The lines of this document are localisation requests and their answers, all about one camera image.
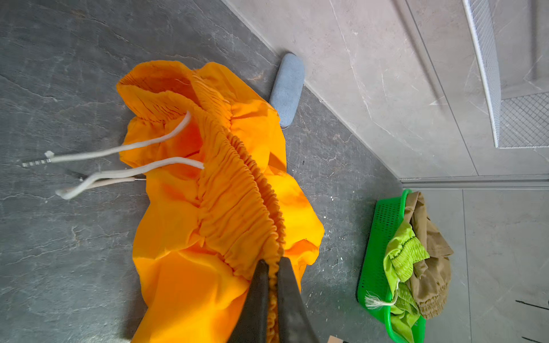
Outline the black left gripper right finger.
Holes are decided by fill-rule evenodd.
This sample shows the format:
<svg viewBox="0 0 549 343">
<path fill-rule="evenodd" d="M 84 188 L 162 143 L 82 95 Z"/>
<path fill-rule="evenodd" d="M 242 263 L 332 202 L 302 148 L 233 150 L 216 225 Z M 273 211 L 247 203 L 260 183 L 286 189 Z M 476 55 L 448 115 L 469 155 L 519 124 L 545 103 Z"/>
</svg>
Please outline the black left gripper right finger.
<svg viewBox="0 0 549 343">
<path fill-rule="evenodd" d="M 291 261 L 282 257 L 277 273 L 278 327 L 281 343 L 310 342 L 319 340 L 307 317 L 306 307 Z"/>
</svg>

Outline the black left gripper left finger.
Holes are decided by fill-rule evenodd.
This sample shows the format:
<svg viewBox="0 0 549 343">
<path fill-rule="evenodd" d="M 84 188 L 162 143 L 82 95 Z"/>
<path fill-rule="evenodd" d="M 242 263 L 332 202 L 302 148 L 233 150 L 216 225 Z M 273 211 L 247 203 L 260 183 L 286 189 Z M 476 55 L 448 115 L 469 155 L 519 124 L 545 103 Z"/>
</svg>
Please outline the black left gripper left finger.
<svg viewBox="0 0 549 343">
<path fill-rule="evenodd" d="M 266 343 L 270 305 L 269 266 L 260 260 L 255 268 L 239 320 L 228 342 Z"/>
</svg>

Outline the orange shorts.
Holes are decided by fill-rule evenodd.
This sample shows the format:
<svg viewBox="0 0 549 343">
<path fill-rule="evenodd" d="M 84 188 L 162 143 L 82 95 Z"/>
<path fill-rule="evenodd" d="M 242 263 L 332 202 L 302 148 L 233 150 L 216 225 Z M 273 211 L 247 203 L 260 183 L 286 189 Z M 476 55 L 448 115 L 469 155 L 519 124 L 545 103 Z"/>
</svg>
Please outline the orange shorts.
<svg viewBox="0 0 549 343">
<path fill-rule="evenodd" d="M 63 163 L 118 154 L 126 168 L 59 190 L 70 200 L 108 184 L 146 178 L 150 205 L 133 261 L 147 311 L 134 342 L 227 342 L 244 312 L 259 262 L 268 267 L 267 311 L 252 311 L 266 342 L 283 339 L 280 262 L 296 280 L 315 263 L 324 227 L 287 172 L 277 111 L 227 67 L 179 61 L 137 65 L 117 84 L 133 112 L 124 144 Z"/>
</svg>

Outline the lime green shorts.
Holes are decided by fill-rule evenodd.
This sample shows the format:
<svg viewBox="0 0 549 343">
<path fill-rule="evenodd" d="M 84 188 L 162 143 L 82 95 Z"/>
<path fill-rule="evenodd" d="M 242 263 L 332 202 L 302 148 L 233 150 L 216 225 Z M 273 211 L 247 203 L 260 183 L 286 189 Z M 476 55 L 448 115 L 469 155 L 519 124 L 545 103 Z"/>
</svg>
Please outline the lime green shorts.
<svg viewBox="0 0 549 343">
<path fill-rule="evenodd" d="M 430 255 L 416 237 L 412 226 L 402 222 L 393 238 L 383 251 L 382 280 L 387 282 L 388 290 L 374 293 L 368 291 L 364 296 L 369 310 L 388 310 L 389 320 L 394 333 L 405 342 L 414 342 L 413 326 L 420 319 L 420 310 L 414 300 L 407 282 L 413 276 L 414 264 L 426 260 Z"/>
</svg>

